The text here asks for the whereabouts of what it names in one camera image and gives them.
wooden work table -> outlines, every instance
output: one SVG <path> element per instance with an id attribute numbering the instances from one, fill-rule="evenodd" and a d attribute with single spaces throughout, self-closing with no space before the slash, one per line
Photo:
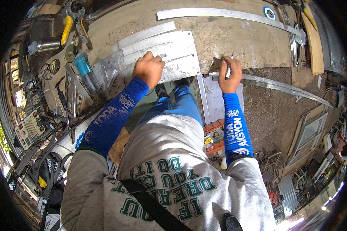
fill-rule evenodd
<path id="1" fill-rule="evenodd" d="M 289 35 L 287 31 L 279 28 L 226 17 L 185 17 L 158 22 L 156 19 L 157 11 L 185 7 L 223 8 L 264 16 L 265 6 L 276 13 L 272 4 L 262 0 L 235 0 L 235 3 L 218 0 L 140 0 L 117 8 L 90 24 L 88 35 L 93 48 L 89 50 L 83 44 L 82 50 L 87 52 L 92 66 L 97 58 L 104 59 L 116 52 L 118 40 L 152 26 L 174 21 L 176 30 L 192 31 L 202 74 L 207 73 L 213 57 L 230 56 L 232 51 L 234 58 L 241 61 L 242 68 L 291 67 Z M 60 60 L 61 68 L 51 81 L 45 83 L 45 89 L 53 89 L 57 97 L 54 85 L 65 75 L 65 49 L 49 59 L 48 63 L 54 58 Z M 111 97 L 119 93 L 129 81 L 130 79 L 117 77 L 117 84 L 111 92 Z M 64 88 L 64 82 L 60 84 L 60 88 Z M 54 101 L 50 92 L 46 94 L 46 98 L 48 102 Z"/>

dirt ground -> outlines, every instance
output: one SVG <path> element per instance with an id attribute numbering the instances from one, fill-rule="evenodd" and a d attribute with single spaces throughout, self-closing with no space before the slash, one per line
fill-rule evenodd
<path id="1" fill-rule="evenodd" d="M 243 69 L 243 73 L 291 85 L 290 68 L 253 68 L 250 71 Z M 326 76 L 321 75 L 321 77 L 320 88 L 318 88 L 319 76 L 315 76 L 310 84 L 301 89 L 324 97 Z M 301 98 L 296 102 L 296 96 L 251 85 L 244 85 L 243 96 L 244 116 L 252 141 L 253 152 L 259 152 L 255 158 L 262 161 L 265 155 L 280 150 L 282 151 L 280 163 L 283 164 L 286 161 L 301 116 L 320 104 L 307 98 Z M 327 121 L 333 122 L 335 118 L 329 120 L 329 117 Z M 223 155 L 222 152 L 219 152 L 210 155 L 209 158 L 211 161 L 221 161 Z"/>

blue jeans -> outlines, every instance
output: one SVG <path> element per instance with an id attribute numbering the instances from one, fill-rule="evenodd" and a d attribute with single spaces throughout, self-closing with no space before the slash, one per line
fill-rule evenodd
<path id="1" fill-rule="evenodd" d="M 177 86 L 175 90 L 176 104 L 172 107 L 169 97 L 162 97 L 158 100 L 157 105 L 149 109 L 140 119 L 137 125 L 150 120 L 160 114 L 175 114 L 191 117 L 198 121 L 203 127 L 202 116 L 199 112 L 198 104 L 190 89 L 186 85 Z"/>

blue arm sleeve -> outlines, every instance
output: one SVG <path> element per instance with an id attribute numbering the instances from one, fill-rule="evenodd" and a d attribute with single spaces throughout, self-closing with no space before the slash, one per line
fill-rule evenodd
<path id="1" fill-rule="evenodd" d="M 149 91 L 148 85 L 135 77 L 127 87 L 102 109 L 85 131 L 77 150 L 88 149 L 107 159 L 132 109 Z"/>
<path id="2" fill-rule="evenodd" d="M 222 94 L 225 104 L 225 157 L 227 166 L 241 157 L 253 157 L 247 125 L 236 93 Z"/>

right hand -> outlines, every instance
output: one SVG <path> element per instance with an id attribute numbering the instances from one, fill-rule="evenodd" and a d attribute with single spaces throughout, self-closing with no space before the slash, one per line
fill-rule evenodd
<path id="1" fill-rule="evenodd" d="M 148 51 L 144 57 L 140 57 L 136 62 L 134 77 L 141 78 L 152 89 L 161 79 L 165 62 L 159 56 L 153 57 Z"/>
<path id="2" fill-rule="evenodd" d="M 242 79 L 242 66 L 241 62 L 236 59 L 231 59 L 229 56 L 223 56 L 221 61 L 219 85 L 222 93 L 235 93 L 238 85 Z M 230 66 L 230 77 L 225 80 L 227 66 Z"/>

